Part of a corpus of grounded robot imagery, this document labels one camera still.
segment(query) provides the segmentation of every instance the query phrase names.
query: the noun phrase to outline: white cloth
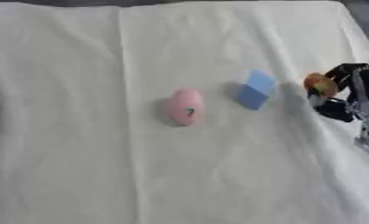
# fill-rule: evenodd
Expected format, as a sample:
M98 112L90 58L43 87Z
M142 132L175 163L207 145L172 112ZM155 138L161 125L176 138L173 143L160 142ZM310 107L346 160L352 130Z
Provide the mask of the white cloth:
M0 3L0 224L368 224L359 123L302 89L342 62L369 42L340 3ZM253 69L279 81L257 111ZM206 113L174 127L185 87Z

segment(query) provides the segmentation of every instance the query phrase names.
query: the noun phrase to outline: green mark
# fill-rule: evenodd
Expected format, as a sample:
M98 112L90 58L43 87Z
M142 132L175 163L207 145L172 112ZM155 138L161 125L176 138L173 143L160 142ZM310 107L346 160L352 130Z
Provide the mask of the green mark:
M194 108L187 108L186 111L189 112L188 116L192 116L195 112L195 109Z

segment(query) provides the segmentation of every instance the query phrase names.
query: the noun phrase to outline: robot claw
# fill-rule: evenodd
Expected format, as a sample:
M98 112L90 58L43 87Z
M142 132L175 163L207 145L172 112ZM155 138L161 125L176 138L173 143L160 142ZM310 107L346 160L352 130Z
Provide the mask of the robot claw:
M307 96L314 110L322 116L352 122L362 122L354 143L369 152L369 65L341 64L325 75L312 73L304 80ZM345 100L334 96L349 89Z

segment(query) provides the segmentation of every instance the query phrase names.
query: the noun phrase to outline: blue cube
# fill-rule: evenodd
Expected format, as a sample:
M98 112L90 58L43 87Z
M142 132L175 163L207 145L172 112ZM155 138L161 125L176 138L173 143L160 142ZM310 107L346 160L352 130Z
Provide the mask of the blue cube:
M236 100L249 109L258 109L267 99L275 85L275 79L260 71L253 71L243 84Z

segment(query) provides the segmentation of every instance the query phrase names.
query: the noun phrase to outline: pink ball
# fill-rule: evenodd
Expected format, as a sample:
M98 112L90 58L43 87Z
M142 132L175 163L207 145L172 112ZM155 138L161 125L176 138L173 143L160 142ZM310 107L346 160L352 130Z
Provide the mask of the pink ball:
M181 89L170 98L168 113L177 123L188 126L204 113L201 94L195 89Z

